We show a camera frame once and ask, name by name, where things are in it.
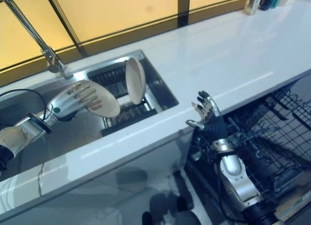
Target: robotic arm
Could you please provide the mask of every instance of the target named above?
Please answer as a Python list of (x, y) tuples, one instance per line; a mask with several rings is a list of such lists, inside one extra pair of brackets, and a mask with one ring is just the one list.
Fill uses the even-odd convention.
[(235, 153), (226, 139), (225, 121), (214, 100), (205, 91), (199, 92), (198, 109), (204, 119), (201, 122), (192, 120), (186, 123), (199, 129), (212, 142), (217, 152), (217, 171), (225, 190), (235, 205), (242, 212), (245, 222), (254, 225), (271, 225), (280, 223), (263, 201), (260, 192), (249, 179), (245, 164)]
[(14, 126), (0, 130), (0, 172), (29, 143), (50, 133), (50, 127), (57, 121), (70, 121), (79, 110), (93, 104), (98, 106), (100, 101), (95, 92), (87, 81), (75, 82), (55, 96), (45, 112), (28, 113)]

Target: kitchen sink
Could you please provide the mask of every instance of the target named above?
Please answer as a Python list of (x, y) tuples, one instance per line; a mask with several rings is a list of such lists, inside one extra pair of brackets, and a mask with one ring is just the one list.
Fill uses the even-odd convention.
[[(130, 57), (140, 61), (146, 75), (146, 93), (138, 105), (130, 102), (126, 89), (125, 65)], [(74, 73), (69, 80), (59, 79), (32, 89), (39, 92), (48, 102), (69, 84), (79, 80), (92, 80), (107, 88), (118, 99), (121, 105), (120, 114), (115, 118), (102, 118), (84, 109), (71, 121), (55, 124), (50, 134), (29, 144), (19, 153), (9, 164), (8, 170), (1, 173), (0, 181), (178, 104), (177, 99), (141, 50), (88, 66), (87, 69)], [(14, 125), (28, 112), (35, 114), (42, 110), (43, 103), (34, 93), (23, 92), (9, 98), (5, 97), (0, 100), (0, 124)]]

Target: white countertop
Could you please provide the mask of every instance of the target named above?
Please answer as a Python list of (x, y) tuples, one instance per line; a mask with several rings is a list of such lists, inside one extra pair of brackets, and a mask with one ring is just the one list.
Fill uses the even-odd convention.
[[(142, 49), (179, 105), (52, 159), (42, 173), (39, 165), (0, 182), (0, 205), (5, 205), (0, 215), (25, 209), (18, 206), (44, 200), (47, 193), (57, 195), (186, 129), (185, 120), (199, 119), (191, 102), (202, 89), (226, 113), (309, 74), (310, 17), (311, 0), (288, 0), (253, 16), (232, 12), (70, 63), (69, 69), (77, 71)], [(44, 72), (2, 87), (0, 93), (53, 80), (55, 75)]]

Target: wire rack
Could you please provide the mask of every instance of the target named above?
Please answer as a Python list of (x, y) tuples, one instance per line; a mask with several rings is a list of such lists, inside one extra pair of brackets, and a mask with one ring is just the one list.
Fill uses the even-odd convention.
[[(99, 69), (96, 72), (91, 72), (88, 77), (107, 88), (118, 99), (128, 95), (125, 67), (125, 62), (117, 63), (112, 65), (108, 71)], [(103, 118), (105, 129), (102, 130), (102, 136), (107, 136), (155, 114), (157, 111), (150, 106), (145, 97), (138, 105), (128, 102), (121, 106), (121, 112), (118, 116)]]
[[(288, 87), (225, 115), (225, 122), (228, 140), (264, 198), (279, 198), (311, 169), (311, 107)], [(209, 140), (199, 131), (191, 151), (200, 151), (209, 163), (215, 159)]]

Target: faucet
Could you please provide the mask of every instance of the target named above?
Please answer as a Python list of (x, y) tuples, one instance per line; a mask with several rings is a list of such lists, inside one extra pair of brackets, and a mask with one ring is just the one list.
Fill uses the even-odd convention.
[(24, 26), (26, 31), (30, 34), (30, 36), (35, 40), (35, 42), (40, 46), (42, 54), (47, 59), (49, 66), (48, 71), (52, 73), (58, 73), (65, 78), (69, 79), (70, 76), (66, 76), (64, 70), (66, 68), (65, 64), (59, 59), (57, 54), (53, 51), (53, 49), (48, 46), (41, 36), (38, 34), (38, 32), (34, 29), (34, 27), (31, 25), (31, 23), (28, 21), (28, 19), (24, 16), (22, 11), (19, 9), (19, 7), (16, 5), (16, 3), (13, 0), (3, 0), (4, 3), (9, 7), (9, 9), (12, 11), (12, 13), (16, 16), (16, 18), (20, 21), (20, 23)]

